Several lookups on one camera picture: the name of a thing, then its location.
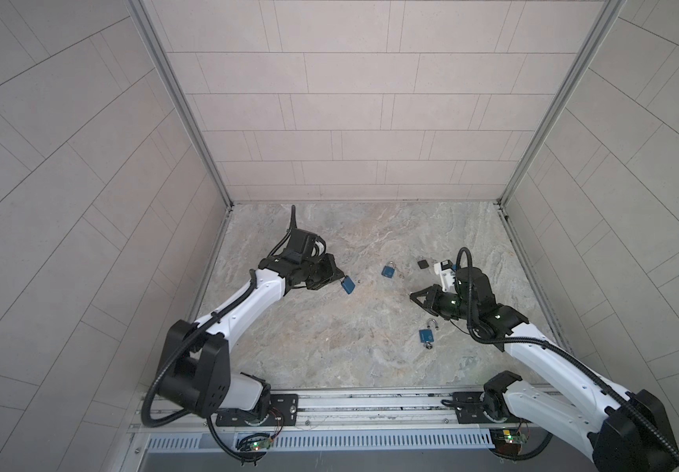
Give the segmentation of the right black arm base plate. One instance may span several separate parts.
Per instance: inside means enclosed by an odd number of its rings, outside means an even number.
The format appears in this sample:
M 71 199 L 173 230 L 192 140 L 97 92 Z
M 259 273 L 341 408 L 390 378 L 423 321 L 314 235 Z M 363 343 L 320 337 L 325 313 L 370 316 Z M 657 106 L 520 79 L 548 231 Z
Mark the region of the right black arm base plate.
M 518 417 L 487 411 L 483 391 L 456 391 L 449 399 L 459 424 L 517 424 Z

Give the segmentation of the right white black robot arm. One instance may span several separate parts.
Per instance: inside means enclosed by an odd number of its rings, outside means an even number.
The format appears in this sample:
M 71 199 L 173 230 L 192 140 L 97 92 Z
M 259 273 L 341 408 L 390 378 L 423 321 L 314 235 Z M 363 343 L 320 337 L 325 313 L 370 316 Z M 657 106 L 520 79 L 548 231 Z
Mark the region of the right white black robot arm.
M 515 308 L 497 301 L 469 248 L 439 269 L 440 283 L 410 293 L 428 314 L 462 329 L 530 367 L 560 398 L 504 371 L 483 387 L 485 416 L 533 423 L 591 460 L 599 471 L 679 470 L 679 448 L 663 403 L 646 389 L 634 393 L 596 373 L 559 347 Z

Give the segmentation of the small blue padlock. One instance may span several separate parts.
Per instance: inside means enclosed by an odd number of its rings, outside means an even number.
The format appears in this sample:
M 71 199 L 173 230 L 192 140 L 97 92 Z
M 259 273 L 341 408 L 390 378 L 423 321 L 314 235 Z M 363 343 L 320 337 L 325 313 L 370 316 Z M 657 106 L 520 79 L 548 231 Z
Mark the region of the small blue padlock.
M 386 277 L 388 279 L 393 279 L 393 278 L 400 278 L 404 279 L 406 276 L 404 275 L 404 271 L 400 268 L 400 265 L 397 263 L 393 262 L 388 262 L 384 265 L 382 271 L 381 271 L 382 277 Z

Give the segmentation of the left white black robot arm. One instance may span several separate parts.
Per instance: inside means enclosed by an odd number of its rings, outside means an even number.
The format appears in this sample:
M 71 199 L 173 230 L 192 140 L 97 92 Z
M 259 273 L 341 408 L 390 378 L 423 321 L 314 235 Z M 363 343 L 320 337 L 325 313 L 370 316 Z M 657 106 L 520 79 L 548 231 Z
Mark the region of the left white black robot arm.
M 286 235 L 251 269 L 248 281 L 223 305 L 193 323 L 168 330 L 156 377 L 141 406 L 141 422 L 160 428 L 187 415 L 210 419 L 237 411 L 259 424 L 271 409 L 271 387 L 231 371 L 231 348 L 264 312 L 296 289 L 319 290 L 345 280 L 325 240 L 297 226 L 290 209 Z

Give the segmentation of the blue padlock with key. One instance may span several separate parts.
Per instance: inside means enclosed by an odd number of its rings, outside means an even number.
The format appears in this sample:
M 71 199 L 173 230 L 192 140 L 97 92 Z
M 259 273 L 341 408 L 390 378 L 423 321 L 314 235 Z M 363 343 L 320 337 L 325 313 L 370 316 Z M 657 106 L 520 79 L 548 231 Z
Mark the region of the blue padlock with key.
M 348 295 L 351 295 L 351 293 L 353 293 L 353 291 L 355 290 L 355 283 L 353 282 L 353 280 L 350 277 L 348 277 L 346 275 L 341 280 L 341 287 L 343 287 L 343 290 L 345 291 L 345 293 L 347 293 Z
M 419 340 L 425 349 L 431 350 L 434 347 L 435 332 L 439 330 L 439 324 L 434 319 L 431 318 L 427 321 L 426 327 L 418 332 Z

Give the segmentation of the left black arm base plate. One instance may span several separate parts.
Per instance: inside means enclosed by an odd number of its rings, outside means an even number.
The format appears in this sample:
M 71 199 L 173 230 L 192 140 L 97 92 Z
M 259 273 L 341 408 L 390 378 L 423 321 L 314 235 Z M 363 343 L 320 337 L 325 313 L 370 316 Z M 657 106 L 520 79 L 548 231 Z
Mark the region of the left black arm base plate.
M 261 399 L 253 410 L 221 410 L 217 413 L 217 427 L 267 428 L 294 426 L 298 409 L 298 395 L 275 395 L 268 401 Z

